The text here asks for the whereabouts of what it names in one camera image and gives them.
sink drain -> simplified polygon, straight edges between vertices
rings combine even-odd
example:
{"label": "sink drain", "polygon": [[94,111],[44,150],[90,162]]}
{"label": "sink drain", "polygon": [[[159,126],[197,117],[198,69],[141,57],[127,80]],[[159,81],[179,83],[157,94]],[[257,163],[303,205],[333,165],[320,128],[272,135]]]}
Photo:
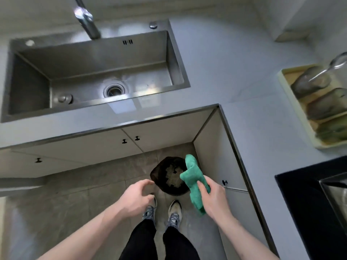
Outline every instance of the sink drain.
{"label": "sink drain", "polygon": [[123,85],[119,83],[113,83],[105,88],[104,96],[105,97],[113,97],[125,94],[125,88]]}

sink rim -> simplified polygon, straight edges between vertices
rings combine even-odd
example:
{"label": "sink rim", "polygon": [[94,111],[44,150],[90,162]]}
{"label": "sink rim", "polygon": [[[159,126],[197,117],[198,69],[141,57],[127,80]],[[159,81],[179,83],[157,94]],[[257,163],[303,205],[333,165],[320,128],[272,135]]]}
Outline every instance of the sink rim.
{"label": "sink rim", "polygon": [[93,99],[89,101],[80,102],[77,104],[62,105],[62,106],[56,106],[54,108],[40,109],[36,111],[10,115],[8,114],[9,103],[10,103],[11,77],[12,77],[12,73],[11,73],[12,69],[10,66],[13,65],[13,59],[16,52],[30,49],[26,45],[28,40],[32,40],[35,43],[35,46],[33,46],[32,48],[42,48],[47,46],[58,46],[63,44],[81,43],[81,42],[97,42],[97,40],[91,41],[88,35],[84,31],[75,31],[75,32],[62,33],[62,34],[51,34],[47,36],[13,39],[10,41],[10,44],[9,44],[8,60],[6,64],[7,73],[6,73],[5,87],[4,87],[4,93],[3,93],[2,109],[1,109],[1,123],[21,120],[24,118],[43,116],[43,115],[53,114],[58,112],[64,112],[64,111],[69,111],[74,109],[80,109],[84,107],[111,103],[111,102],[115,102],[119,100],[148,96],[148,95],[153,95],[153,94],[190,87],[188,76],[187,76],[185,67],[183,65],[182,57],[178,50],[178,46],[176,43],[174,33],[171,28],[170,21],[162,20],[162,21],[157,21],[156,23],[158,26],[156,29],[151,29],[149,27],[149,23],[126,23],[121,25],[103,27],[100,29],[100,32],[101,32],[102,38],[114,38],[114,37],[131,36],[133,34],[144,34],[149,32],[156,32],[156,31],[167,31],[169,34],[174,52],[175,52],[177,63],[180,67],[180,72],[183,77],[182,84],[160,87],[160,88],[149,88],[145,91],[137,91],[137,92],[132,92],[132,93],[113,96],[113,97]]}

floor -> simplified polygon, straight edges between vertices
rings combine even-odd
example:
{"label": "floor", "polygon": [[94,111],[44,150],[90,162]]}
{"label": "floor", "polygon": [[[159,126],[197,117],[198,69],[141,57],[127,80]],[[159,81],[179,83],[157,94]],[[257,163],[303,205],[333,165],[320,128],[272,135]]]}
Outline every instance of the floor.
{"label": "floor", "polygon": [[[45,186],[8,197],[1,260],[37,259],[117,201],[129,185],[149,179],[158,161],[167,156],[184,158],[186,154],[196,157],[192,143],[50,175]],[[144,194],[151,192],[158,200],[155,243],[161,260],[165,258],[162,235],[168,206],[175,197],[157,186],[146,188]],[[183,207],[180,232],[193,243],[200,258],[226,259],[218,227],[212,219],[198,215],[189,192],[178,199]],[[93,259],[118,259],[141,219],[140,215],[119,224]]]}

cabinet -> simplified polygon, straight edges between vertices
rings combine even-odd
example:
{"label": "cabinet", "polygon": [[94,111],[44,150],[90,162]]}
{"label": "cabinet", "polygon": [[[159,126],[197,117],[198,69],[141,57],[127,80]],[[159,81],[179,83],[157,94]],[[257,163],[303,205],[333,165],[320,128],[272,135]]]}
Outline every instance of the cabinet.
{"label": "cabinet", "polygon": [[216,111],[194,141],[202,172],[223,185],[247,190],[222,119]]}
{"label": "cabinet", "polygon": [[72,170],[87,164],[46,158],[36,155],[0,151],[1,178],[36,178],[65,170]]}
{"label": "cabinet", "polygon": [[60,140],[15,151],[82,162],[86,165],[142,153],[121,129]]}
{"label": "cabinet", "polygon": [[[226,189],[225,191],[228,198],[230,210],[234,217],[240,221],[242,226],[250,234],[256,237],[265,246],[269,247],[249,194],[247,192],[230,189]],[[220,233],[228,260],[239,259],[231,242],[221,230]]]}
{"label": "cabinet", "polygon": [[187,115],[167,118],[144,124],[125,127],[123,130],[136,140],[136,144],[144,151],[157,150],[178,144],[192,142],[212,109]]}

cleaning rag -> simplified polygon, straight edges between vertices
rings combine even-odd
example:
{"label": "cleaning rag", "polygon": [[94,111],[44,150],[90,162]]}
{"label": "cleaning rag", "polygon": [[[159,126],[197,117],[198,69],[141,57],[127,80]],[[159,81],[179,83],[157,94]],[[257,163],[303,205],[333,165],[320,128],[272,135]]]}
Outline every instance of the cleaning rag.
{"label": "cleaning rag", "polygon": [[208,193],[211,192],[211,188],[207,184],[202,171],[197,166],[197,161],[193,155],[186,155],[186,166],[187,170],[181,173],[180,178],[190,189],[190,200],[192,201],[192,204],[200,212],[201,215],[204,215],[206,211],[202,204],[201,192],[199,190],[199,187],[197,186],[197,181],[200,181],[205,185]]}

